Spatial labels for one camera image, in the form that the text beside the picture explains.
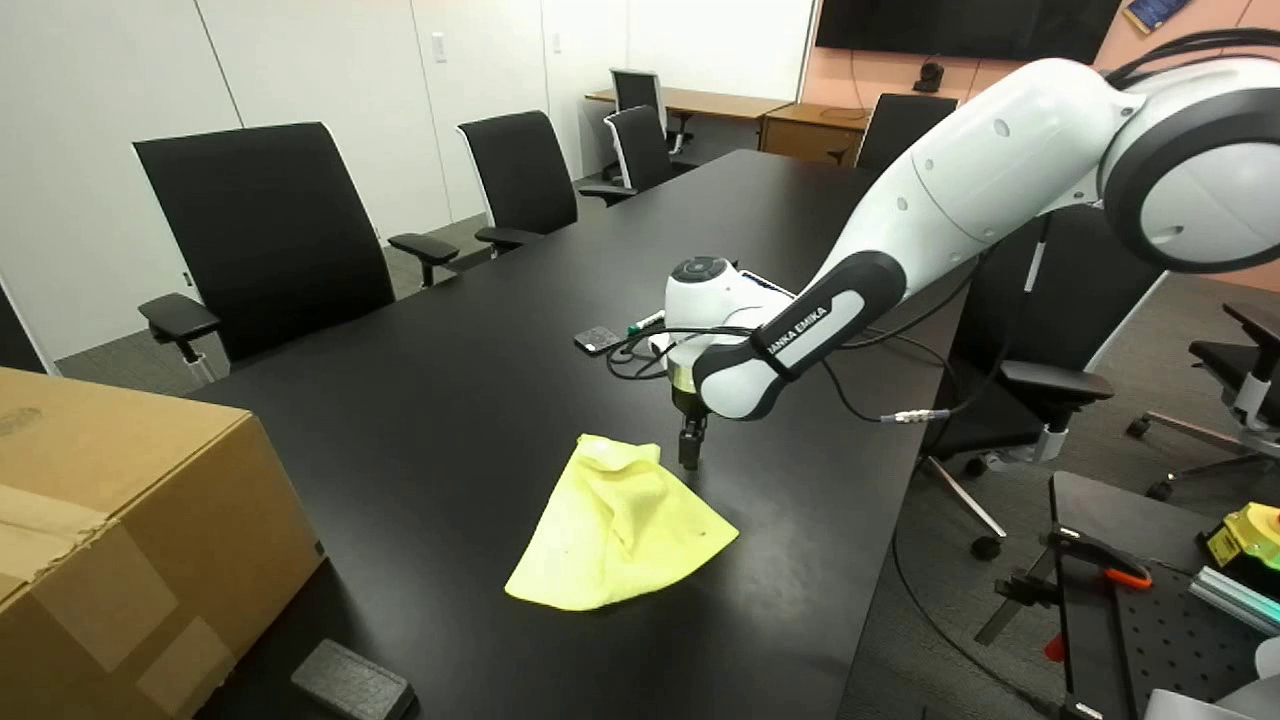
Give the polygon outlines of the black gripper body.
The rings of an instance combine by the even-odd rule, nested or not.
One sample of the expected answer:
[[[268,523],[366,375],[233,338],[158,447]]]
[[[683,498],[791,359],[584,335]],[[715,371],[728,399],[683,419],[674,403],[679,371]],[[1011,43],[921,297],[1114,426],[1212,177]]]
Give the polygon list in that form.
[[[702,473],[706,432],[709,432],[709,403],[696,393],[674,386],[674,409],[679,410],[679,467]]]

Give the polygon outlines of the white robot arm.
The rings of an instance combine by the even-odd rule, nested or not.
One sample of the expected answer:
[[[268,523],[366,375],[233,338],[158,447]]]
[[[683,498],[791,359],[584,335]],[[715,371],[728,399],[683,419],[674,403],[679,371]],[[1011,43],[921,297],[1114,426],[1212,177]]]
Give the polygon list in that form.
[[[1055,209],[1097,209],[1166,271],[1280,256],[1280,65],[1216,56],[1116,83],[1033,60],[904,148],[790,293],[722,256],[665,285],[668,386],[687,414],[759,419],[874,318]]]

